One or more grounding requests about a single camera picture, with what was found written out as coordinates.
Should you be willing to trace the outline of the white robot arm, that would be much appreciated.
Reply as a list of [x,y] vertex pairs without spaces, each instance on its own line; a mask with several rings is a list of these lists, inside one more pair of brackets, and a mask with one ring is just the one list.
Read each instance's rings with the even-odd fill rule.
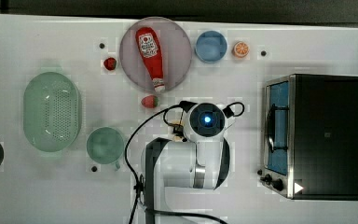
[[228,120],[234,116],[232,109],[189,101],[182,101],[177,107],[186,113],[185,140],[175,142],[159,137],[143,151],[145,224],[160,224],[160,216],[172,214],[164,199],[167,187],[217,189],[229,172],[225,131]]

